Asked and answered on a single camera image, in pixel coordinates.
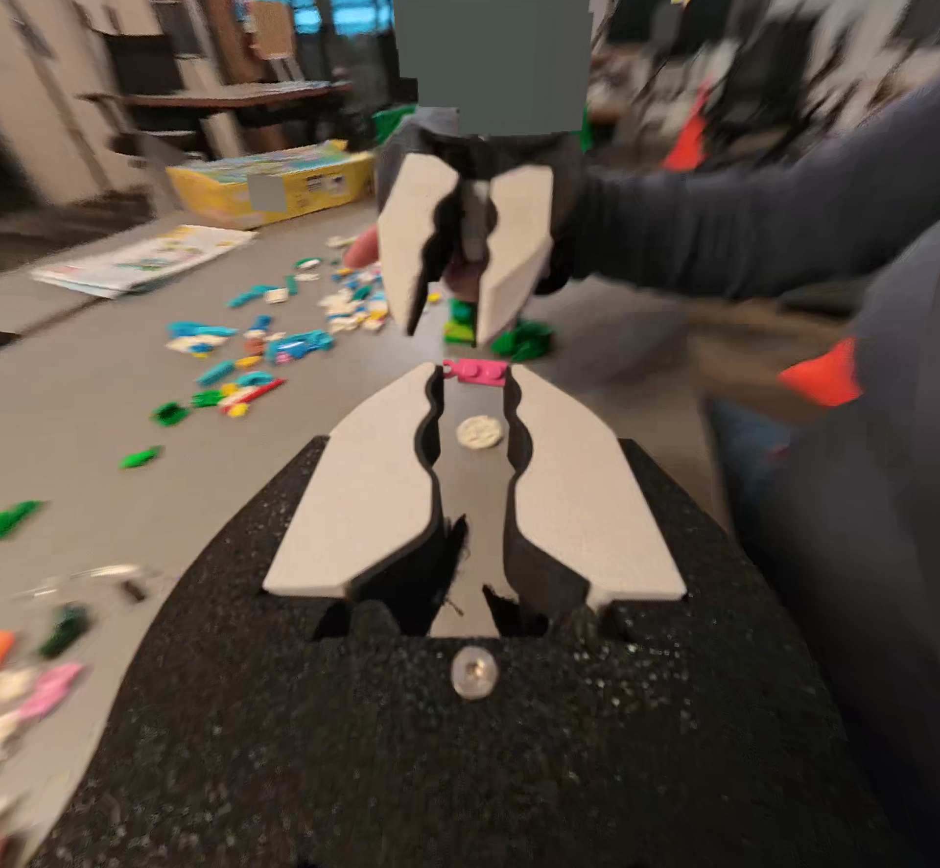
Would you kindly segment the person's dark grey clothing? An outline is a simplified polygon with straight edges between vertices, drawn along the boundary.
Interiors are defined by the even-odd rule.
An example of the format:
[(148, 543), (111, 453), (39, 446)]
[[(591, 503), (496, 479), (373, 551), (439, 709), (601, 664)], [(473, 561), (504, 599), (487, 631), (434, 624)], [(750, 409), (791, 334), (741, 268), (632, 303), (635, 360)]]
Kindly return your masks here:
[(939, 851), (938, 226), (869, 289), (859, 394), (802, 428), (706, 414), (744, 552), (801, 628), (914, 866)]

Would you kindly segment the pile of mixed lego pieces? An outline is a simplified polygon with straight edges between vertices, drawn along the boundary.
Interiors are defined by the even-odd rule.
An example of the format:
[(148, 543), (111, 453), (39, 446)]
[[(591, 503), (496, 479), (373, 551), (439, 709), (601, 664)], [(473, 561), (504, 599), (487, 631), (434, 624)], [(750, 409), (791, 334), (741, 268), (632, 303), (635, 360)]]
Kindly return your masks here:
[(282, 371), (288, 366), (330, 351), (342, 333), (382, 330), (389, 308), (381, 263), (360, 270), (350, 270), (341, 261), (332, 265), (335, 290), (319, 302), (323, 324), (318, 328), (279, 330), (270, 313), (256, 315), (243, 329), (191, 321), (169, 324), (166, 347), (175, 353), (205, 360), (234, 339), (241, 341), (242, 352), (204, 368), (194, 380), (195, 392), (187, 402), (168, 402), (178, 402), (191, 411), (216, 409), (228, 419), (244, 418), (262, 397), (285, 384)]

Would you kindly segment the wooden desk divider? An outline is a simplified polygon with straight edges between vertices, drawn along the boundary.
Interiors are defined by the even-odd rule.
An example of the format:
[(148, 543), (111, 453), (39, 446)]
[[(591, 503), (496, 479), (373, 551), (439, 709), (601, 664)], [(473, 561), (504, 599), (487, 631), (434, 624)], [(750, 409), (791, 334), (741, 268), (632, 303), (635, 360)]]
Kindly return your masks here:
[(295, 58), (295, 30), (292, 10), (277, 0), (250, 0), (249, 19), (253, 49), (265, 62)]

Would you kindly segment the dark green lego piece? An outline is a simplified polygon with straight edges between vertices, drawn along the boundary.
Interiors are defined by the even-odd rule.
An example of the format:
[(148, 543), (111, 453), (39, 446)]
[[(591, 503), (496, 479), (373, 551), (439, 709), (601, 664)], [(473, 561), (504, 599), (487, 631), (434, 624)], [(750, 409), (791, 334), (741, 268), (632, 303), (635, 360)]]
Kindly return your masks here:
[(84, 637), (92, 626), (92, 615), (87, 605), (67, 603), (59, 612), (52, 630), (38, 647), (43, 660), (56, 659)]

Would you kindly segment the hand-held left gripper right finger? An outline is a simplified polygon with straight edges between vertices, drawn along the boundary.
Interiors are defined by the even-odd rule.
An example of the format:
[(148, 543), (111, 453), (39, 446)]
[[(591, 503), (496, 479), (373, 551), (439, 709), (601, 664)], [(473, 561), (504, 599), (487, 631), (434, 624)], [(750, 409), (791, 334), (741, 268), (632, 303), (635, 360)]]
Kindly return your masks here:
[(615, 433), (525, 366), (507, 372), (513, 474), (504, 573), (531, 610), (671, 603), (687, 593)]

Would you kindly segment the person's right forearm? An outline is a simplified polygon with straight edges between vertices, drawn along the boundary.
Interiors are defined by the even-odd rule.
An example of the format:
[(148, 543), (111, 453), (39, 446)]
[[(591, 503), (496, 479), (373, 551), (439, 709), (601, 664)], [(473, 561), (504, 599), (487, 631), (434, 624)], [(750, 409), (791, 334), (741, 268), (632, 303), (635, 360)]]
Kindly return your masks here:
[(588, 167), (535, 291), (598, 276), (747, 300), (871, 274), (938, 224), (938, 178), (937, 77), (792, 165)]

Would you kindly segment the orange pointed object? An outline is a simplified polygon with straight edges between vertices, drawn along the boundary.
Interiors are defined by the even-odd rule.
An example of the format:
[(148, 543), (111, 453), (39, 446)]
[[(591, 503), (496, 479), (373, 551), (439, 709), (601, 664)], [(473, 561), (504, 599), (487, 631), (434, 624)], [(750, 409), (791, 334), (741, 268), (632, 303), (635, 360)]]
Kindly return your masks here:
[(688, 173), (699, 168), (706, 159), (704, 107), (711, 96), (711, 80), (705, 78), (699, 85), (691, 109), (675, 139), (675, 143), (660, 163), (662, 171)]
[(850, 404), (863, 393), (856, 380), (854, 352), (854, 337), (844, 338), (819, 357), (782, 370), (776, 380), (789, 392), (818, 407)]

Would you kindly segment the light pink lego plate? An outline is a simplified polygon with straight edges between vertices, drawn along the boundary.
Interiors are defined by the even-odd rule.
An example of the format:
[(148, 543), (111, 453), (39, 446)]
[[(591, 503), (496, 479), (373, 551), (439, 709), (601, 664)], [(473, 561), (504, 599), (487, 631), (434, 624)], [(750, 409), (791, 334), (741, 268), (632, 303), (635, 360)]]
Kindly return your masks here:
[(64, 663), (43, 672), (31, 695), (17, 710), (20, 725), (30, 725), (47, 718), (69, 696), (84, 674), (84, 663)]

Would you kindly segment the instruction booklet on table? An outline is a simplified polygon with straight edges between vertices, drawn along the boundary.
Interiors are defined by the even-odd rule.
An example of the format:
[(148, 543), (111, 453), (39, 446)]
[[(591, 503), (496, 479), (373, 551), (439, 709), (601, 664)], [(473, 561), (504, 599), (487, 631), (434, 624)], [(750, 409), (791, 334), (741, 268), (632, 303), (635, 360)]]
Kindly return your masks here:
[(255, 231), (180, 225), (129, 246), (31, 270), (36, 282), (92, 298), (146, 292), (248, 245)]

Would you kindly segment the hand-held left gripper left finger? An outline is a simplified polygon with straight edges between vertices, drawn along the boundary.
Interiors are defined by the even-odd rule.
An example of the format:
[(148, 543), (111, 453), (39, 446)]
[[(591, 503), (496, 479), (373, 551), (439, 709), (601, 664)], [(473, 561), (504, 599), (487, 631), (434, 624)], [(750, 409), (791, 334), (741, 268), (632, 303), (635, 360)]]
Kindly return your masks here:
[(263, 580), (266, 593), (328, 600), (347, 614), (378, 602), (401, 633), (429, 633), (466, 536), (464, 516), (445, 516), (434, 471), (444, 384), (441, 366), (423, 362), (333, 429)]

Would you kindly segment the tall green lego stack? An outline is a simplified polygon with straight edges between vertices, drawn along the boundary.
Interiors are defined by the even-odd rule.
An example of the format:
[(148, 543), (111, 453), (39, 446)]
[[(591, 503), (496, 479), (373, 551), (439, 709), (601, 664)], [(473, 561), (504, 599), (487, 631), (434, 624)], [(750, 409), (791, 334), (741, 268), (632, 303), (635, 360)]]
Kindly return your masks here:
[(411, 104), (393, 106), (374, 112), (371, 117), (374, 145), (376, 147), (383, 145), (402, 121), (413, 115), (416, 110), (417, 105)]

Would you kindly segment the long brown desk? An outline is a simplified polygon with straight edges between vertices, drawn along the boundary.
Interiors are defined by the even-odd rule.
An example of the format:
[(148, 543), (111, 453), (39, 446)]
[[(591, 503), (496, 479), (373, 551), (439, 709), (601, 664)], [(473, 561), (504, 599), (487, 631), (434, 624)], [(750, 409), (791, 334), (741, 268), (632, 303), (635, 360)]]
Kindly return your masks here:
[[(285, 122), (304, 122), (310, 131), (323, 121), (340, 121), (345, 100), (353, 93), (348, 80), (301, 80), (282, 83), (246, 83), (217, 86), (209, 90), (186, 90), (171, 94), (78, 94), (79, 100), (95, 106), (114, 130), (109, 148), (124, 157), (142, 157), (141, 138), (165, 141), (185, 154), (205, 154), (209, 142), (201, 123), (215, 115), (232, 113), (250, 129)], [(121, 112), (167, 113), (181, 127), (169, 130), (128, 127)]]

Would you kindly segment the white round lego plate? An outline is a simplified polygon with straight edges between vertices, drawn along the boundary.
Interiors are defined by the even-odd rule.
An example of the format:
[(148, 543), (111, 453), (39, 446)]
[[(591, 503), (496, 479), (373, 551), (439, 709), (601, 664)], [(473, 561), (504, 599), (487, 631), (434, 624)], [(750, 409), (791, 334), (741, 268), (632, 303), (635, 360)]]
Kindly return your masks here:
[(473, 416), (462, 421), (456, 429), (456, 439), (468, 451), (486, 451), (502, 441), (504, 430), (501, 422), (490, 416)]

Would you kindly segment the magenta lego plate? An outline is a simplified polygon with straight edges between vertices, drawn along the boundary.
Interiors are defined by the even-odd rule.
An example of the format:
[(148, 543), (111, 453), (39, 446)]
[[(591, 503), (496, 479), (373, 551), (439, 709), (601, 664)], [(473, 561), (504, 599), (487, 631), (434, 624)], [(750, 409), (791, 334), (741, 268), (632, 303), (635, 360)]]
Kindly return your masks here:
[(510, 364), (505, 361), (462, 358), (445, 358), (442, 362), (444, 378), (461, 384), (489, 388), (504, 388)]

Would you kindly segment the dark green lego leaves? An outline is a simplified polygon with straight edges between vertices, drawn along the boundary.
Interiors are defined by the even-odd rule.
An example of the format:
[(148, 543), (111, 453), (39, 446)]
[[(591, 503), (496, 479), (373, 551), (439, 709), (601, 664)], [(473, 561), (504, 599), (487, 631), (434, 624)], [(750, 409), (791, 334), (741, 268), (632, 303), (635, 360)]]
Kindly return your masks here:
[(555, 330), (545, 322), (519, 319), (491, 343), (491, 352), (502, 360), (525, 363), (549, 355), (554, 347)]

